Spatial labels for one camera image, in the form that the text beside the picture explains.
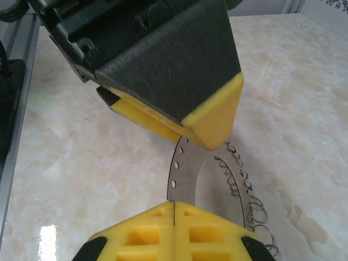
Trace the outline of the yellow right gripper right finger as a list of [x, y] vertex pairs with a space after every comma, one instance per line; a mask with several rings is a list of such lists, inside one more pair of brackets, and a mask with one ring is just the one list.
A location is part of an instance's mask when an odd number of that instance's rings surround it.
[[256, 234], [185, 202], [174, 204], [174, 260], [273, 260]]

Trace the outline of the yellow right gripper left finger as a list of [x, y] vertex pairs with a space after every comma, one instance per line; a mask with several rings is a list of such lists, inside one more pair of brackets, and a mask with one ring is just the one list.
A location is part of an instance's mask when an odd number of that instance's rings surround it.
[[171, 260], [174, 203], [166, 202], [92, 235], [78, 260]]

